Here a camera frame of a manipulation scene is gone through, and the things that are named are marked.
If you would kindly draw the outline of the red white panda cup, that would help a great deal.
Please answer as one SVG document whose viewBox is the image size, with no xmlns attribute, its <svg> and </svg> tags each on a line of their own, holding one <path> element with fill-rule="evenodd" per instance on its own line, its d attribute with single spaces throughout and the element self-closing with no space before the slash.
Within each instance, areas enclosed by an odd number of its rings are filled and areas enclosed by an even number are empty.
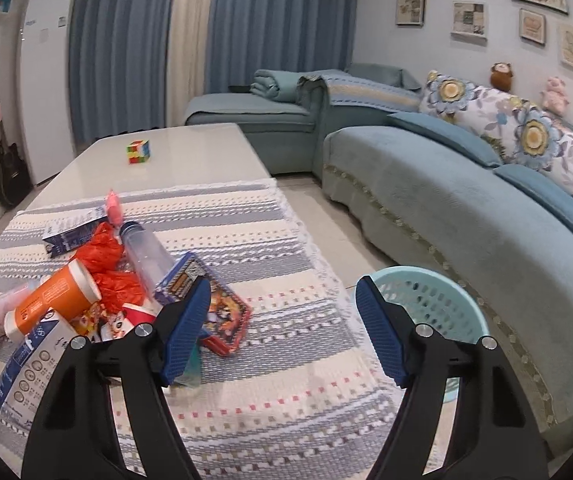
<svg viewBox="0 0 573 480">
<path fill-rule="evenodd" d="M 117 313 L 105 313 L 99 324 L 100 341 L 110 341 L 125 337 L 139 324 L 155 321 L 156 315 L 145 306 L 124 304 Z"/>
</svg>

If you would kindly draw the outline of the orange paper cup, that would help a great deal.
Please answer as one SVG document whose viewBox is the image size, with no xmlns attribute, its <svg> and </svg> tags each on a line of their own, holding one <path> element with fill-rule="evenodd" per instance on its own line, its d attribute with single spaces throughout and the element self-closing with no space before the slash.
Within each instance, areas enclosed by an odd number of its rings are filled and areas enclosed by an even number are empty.
<svg viewBox="0 0 573 480">
<path fill-rule="evenodd" d="M 33 290 L 4 318 L 4 333 L 20 342 L 49 310 L 70 321 L 102 299 L 87 268 L 74 259 Z"/>
</svg>

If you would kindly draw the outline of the blue white paper box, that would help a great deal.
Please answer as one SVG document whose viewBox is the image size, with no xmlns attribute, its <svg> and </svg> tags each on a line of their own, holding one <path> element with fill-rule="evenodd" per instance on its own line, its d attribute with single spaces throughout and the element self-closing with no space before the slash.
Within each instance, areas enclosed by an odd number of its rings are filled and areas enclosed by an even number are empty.
<svg viewBox="0 0 573 480">
<path fill-rule="evenodd" d="M 0 413 L 29 429 L 50 378 L 76 330 L 55 310 L 25 336 L 0 375 Z"/>
</svg>

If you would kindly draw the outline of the clear plastic bottle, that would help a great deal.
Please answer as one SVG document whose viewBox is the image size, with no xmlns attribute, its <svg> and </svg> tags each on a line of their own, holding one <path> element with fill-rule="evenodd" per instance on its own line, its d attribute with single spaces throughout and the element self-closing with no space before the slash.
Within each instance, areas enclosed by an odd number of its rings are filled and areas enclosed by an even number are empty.
<svg viewBox="0 0 573 480">
<path fill-rule="evenodd" d="M 160 283 L 176 264 L 176 259 L 167 252 L 153 232 L 144 229 L 139 222 L 126 221 L 119 229 L 127 259 L 132 270 L 148 296 L 161 306 L 171 304 Z"/>
</svg>

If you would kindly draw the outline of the striped woven table cloth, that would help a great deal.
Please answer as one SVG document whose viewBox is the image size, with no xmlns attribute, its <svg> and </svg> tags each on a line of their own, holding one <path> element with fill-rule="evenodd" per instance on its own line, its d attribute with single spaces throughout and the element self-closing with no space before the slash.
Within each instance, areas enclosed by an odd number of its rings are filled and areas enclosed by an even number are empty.
<svg viewBox="0 0 573 480">
<path fill-rule="evenodd" d="M 233 356 L 165 396 L 205 479 L 363 479 L 403 393 L 349 293 L 272 180 L 126 193 L 127 219 L 194 252 L 251 308 Z"/>
</svg>

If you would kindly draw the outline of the blue white milk carton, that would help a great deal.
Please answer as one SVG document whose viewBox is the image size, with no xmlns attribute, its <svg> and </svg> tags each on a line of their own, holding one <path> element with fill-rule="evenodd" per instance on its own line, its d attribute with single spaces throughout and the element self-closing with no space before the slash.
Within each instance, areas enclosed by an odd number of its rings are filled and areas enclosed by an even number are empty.
<svg viewBox="0 0 573 480">
<path fill-rule="evenodd" d="M 50 258 L 73 252 L 92 239 L 96 228 L 108 220 L 103 206 L 74 211 L 66 218 L 53 220 L 42 233 L 42 242 Z"/>
</svg>

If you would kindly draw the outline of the colourful snack box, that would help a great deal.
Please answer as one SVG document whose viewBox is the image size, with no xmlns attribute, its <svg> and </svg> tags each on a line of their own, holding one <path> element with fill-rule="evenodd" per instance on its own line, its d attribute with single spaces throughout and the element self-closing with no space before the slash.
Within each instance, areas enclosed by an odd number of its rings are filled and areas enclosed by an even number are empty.
<svg viewBox="0 0 573 480">
<path fill-rule="evenodd" d="M 252 315 L 251 307 L 227 285 L 195 252 L 186 252 L 154 288 L 159 304 L 179 301 L 193 282 L 206 278 L 210 285 L 210 304 L 198 342 L 221 358 L 238 351 Z"/>
</svg>

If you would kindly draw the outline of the pink bottle cap piece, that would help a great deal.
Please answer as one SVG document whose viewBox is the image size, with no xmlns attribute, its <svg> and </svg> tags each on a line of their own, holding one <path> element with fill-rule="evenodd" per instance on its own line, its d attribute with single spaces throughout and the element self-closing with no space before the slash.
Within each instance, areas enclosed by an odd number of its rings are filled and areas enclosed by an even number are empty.
<svg viewBox="0 0 573 480">
<path fill-rule="evenodd" d="M 114 228 L 120 228 L 124 223 L 124 213 L 119 197 L 113 190 L 106 195 L 105 210 L 108 222 L 110 222 Z"/>
</svg>

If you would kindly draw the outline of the black acoustic guitar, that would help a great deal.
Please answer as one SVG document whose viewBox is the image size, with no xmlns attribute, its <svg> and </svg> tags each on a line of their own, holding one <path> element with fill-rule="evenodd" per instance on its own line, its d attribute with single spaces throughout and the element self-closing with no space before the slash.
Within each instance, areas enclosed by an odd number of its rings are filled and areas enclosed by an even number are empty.
<svg viewBox="0 0 573 480">
<path fill-rule="evenodd" d="M 0 120 L 0 204 L 7 210 L 17 207 L 32 192 L 32 179 L 17 144 L 9 144 Z"/>
</svg>

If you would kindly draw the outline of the colourful puzzle cube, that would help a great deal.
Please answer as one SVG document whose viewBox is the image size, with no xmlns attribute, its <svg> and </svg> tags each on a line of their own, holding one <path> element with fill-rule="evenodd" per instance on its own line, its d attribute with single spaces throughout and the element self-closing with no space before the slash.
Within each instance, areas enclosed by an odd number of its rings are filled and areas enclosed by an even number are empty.
<svg viewBox="0 0 573 480">
<path fill-rule="evenodd" d="M 127 159 L 129 164 L 143 164 L 151 157 L 149 140 L 134 140 L 127 145 Z"/>
</svg>

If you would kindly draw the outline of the floral long cushion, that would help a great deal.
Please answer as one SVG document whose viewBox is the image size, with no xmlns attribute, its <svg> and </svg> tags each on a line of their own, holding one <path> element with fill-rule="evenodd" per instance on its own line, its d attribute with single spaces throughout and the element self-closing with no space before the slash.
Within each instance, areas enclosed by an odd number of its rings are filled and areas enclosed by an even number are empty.
<svg viewBox="0 0 573 480">
<path fill-rule="evenodd" d="M 475 134 L 506 164 L 543 174 L 573 198 L 573 129 L 537 104 L 432 70 L 420 111 Z"/>
</svg>

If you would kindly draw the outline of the white coffee table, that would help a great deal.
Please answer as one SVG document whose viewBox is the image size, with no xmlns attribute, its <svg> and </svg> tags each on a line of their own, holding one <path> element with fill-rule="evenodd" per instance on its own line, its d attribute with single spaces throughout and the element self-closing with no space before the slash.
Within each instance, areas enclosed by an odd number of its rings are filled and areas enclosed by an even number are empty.
<svg viewBox="0 0 573 480">
<path fill-rule="evenodd" d="M 151 157 L 129 164 L 127 145 L 149 140 Z M 76 157 L 29 204 L 36 209 L 73 200 L 176 185 L 255 181 L 270 177 L 236 124 L 183 126 L 108 136 Z"/>
</svg>

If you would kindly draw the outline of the pink pig plush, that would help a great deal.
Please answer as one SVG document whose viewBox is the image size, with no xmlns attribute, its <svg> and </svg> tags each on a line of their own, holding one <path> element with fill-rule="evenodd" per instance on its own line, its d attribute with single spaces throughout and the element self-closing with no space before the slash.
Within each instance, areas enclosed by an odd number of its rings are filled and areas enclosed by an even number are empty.
<svg viewBox="0 0 573 480">
<path fill-rule="evenodd" d="M 563 117 L 566 114 L 569 104 L 566 84 L 562 78 L 558 76 L 550 77 L 545 83 L 545 88 L 541 92 L 542 107 L 556 114 L 556 116 Z"/>
</svg>

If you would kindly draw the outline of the blue curtain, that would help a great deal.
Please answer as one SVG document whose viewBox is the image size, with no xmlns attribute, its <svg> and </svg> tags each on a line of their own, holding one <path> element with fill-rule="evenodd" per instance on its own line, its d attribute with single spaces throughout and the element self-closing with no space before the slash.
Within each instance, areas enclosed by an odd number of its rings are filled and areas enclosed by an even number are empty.
<svg viewBox="0 0 573 480">
<path fill-rule="evenodd" d="M 257 70 L 342 68 L 357 0 L 74 0 L 68 76 L 77 144 L 178 126 L 195 96 Z"/>
</svg>

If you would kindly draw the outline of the framed picture left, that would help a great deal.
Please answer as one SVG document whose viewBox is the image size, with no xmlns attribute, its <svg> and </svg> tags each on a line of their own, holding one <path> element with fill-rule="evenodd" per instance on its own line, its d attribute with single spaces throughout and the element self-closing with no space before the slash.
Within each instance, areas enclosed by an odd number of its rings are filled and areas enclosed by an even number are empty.
<svg viewBox="0 0 573 480">
<path fill-rule="evenodd" d="M 396 24 L 398 26 L 424 25 L 425 0 L 396 0 Z"/>
</svg>

